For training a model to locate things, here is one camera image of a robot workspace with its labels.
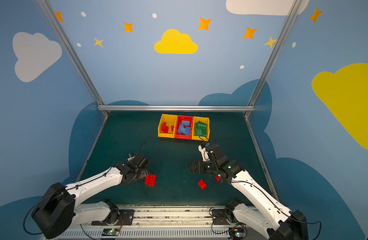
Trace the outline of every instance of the green table surface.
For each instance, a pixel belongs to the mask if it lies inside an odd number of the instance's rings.
[[[156,175],[156,183],[149,187],[140,179],[119,184],[85,203],[110,199],[115,204],[131,205],[226,205],[239,199],[252,205],[228,183],[217,184],[215,175],[190,172],[188,164],[201,159],[197,148],[201,141],[157,137],[162,113],[210,118],[210,142],[219,144],[229,160],[238,161],[270,192],[242,113],[111,112],[81,179],[126,162],[128,154],[146,140],[141,153],[149,159],[148,171]],[[207,184],[205,190],[197,185],[201,179]]]

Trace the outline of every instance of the yellow star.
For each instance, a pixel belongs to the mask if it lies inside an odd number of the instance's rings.
[[[211,20],[212,19],[204,20],[204,19],[200,18],[200,26],[197,30],[205,29],[206,31],[208,31],[208,25],[209,25]]]
[[[313,20],[314,23],[316,22],[316,19],[319,17],[320,14],[322,14],[323,12],[320,12],[319,10],[315,10],[314,14],[309,18],[309,20]]]
[[[101,41],[98,41],[96,38],[94,38],[95,40],[96,40],[96,43],[95,43],[95,45],[100,45],[101,47],[102,47],[102,45],[101,45],[101,42],[103,41],[103,40],[101,40]]]
[[[254,33],[255,33],[256,30],[257,30],[257,28],[256,29],[247,28],[247,32],[243,36],[243,39],[244,38],[250,38],[250,39],[252,39],[254,37]]]
[[[123,23],[123,24],[124,24],[124,26],[125,26],[124,32],[129,31],[129,32],[133,33],[133,30],[132,30],[132,25],[133,25],[133,23],[129,23],[129,24],[126,24],[126,23],[124,23],[124,22],[122,22],[122,23]]]
[[[64,22],[64,20],[63,20],[63,19],[62,19],[62,17],[61,17],[61,12],[56,13],[56,16],[57,16],[58,20],[60,20],[60,21]]]
[[[273,39],[272,39],[272,36],[270,36],[270,37],[269,37],[269,42],[268,42],[268,43],[266,43],[266,44],[264,44],[264,46],[265,46],[265,45],[269,45],[269,46],[272,48],[273,43],[274,43],[274,42],[276,42],[276,41],[277,41],[277,39],[273,40]]]

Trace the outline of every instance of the blue wallpaper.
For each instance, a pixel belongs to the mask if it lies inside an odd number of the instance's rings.
[[[0,1],[0,239],[38,238],[24,214],[76,179],[104,119],[93,102],[37,2]]]
[[[310,17],[316,8],[322,13],[314,23]],[[280,200],[311,213],[306,215],[309,221],[321,220],[321,239],[368,235],[368,150],[346,131],[311,86],[317,74],[335,73],[354,63],[368,63],[368,0],[311,0],[296,19],[268,78],[271,101],[262,92],[250,115]],[[353,79],[353,84],[361,84],[360,80]],[[348,114],[356,112],[348,109]],[[313,184],[300,184],[306,181],[300,173]],[[295,192],[286,191],[287,187]],[[296,192],[304,196],[295,196]],[[324,209],[340,220],[340,231],[328,227],[333,220]],[[343,230],[348,235],[335,235]]]
[[[285,20],[233,14],[225,0],[50,2],[106,104],[198,105],[210,94],[232,94],[260,77],[271,51],[265,44],[277,38]],[[200,18],[211,19],[208,31],[198,30]],[[132,23],[133,32],[124,32],[124,23]],[[247,27],[257,29],[252,39],[243,39]],[[156,52],[169,29],[188,34],[198,50]],[[95,45],[95,39],[102,42]]]

